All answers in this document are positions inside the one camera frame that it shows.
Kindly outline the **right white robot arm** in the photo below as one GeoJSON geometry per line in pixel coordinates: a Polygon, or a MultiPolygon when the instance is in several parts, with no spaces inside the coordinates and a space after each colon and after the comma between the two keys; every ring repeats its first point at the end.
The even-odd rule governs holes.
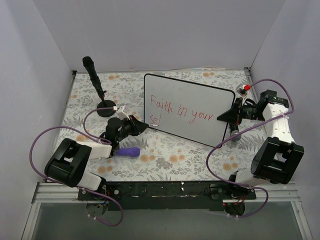
{"type": "Polygon", "coordinates": [[[265,122],[268,134],[250,168],[230,175],[230,183],[226,186],[230,198],[248,195],[250,187],[266,183],[286,185],[291,180],[304,155],[304,148],[296,144],[291,135],[286,118],[288,111],[289,101],[267,89],[260,94],[258,102],[236,98],[231,109],[217,117],[217,120],[229,124],[232,136],[239,133],[238,126],[243,119],[265,122]]]}

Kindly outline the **white whiteboard black frame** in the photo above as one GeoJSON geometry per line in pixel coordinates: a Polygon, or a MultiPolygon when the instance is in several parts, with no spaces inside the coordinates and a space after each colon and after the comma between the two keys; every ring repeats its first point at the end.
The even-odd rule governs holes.
{"type": "Polygon", "coordinates": [[[143,121],[160,132],[215,147],[228,128],[217,117],[232,107],[235,98],[229,89],[147,73],[143,121]]]}

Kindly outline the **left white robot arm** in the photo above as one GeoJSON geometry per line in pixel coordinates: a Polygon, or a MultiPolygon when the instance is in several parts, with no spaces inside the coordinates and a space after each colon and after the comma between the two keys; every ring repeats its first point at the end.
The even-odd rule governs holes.
{"type": "Polygon", "coordinates": [[[101,177],[85,171],[88,161],[113,156],[138,157],[138,147],[120,148],[120,142],[142,134],[148,127],[133,115],[124,119],[113,117],[107,121],[100,143],[65,138],[46,164],[44,174],[69,187],[87,188],[95,200],[101,200],[106,196],[106,187],[101,177]]]}

